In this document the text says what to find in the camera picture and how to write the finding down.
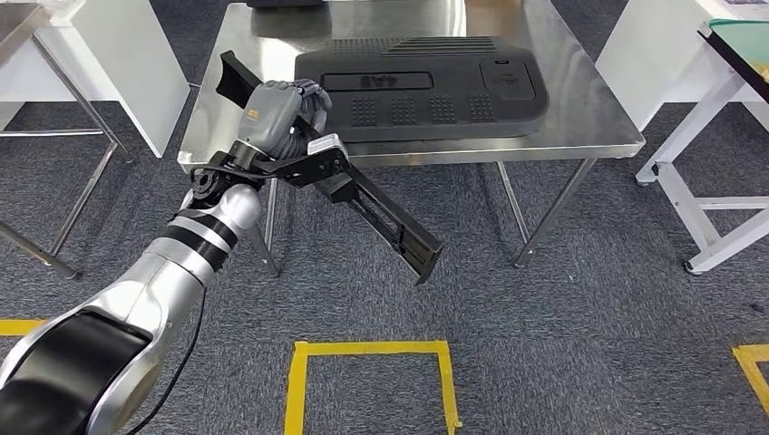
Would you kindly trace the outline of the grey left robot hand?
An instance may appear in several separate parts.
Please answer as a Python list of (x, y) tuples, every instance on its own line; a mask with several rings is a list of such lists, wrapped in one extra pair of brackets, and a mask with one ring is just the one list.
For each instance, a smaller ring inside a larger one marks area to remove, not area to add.
[(332, 107), (329, 94), (312, 80), (263, 82), (246, 102), (237, 139), (272, 160), (303, 156), (311, 138), (294, 127), (296, 118), (321, 133)]

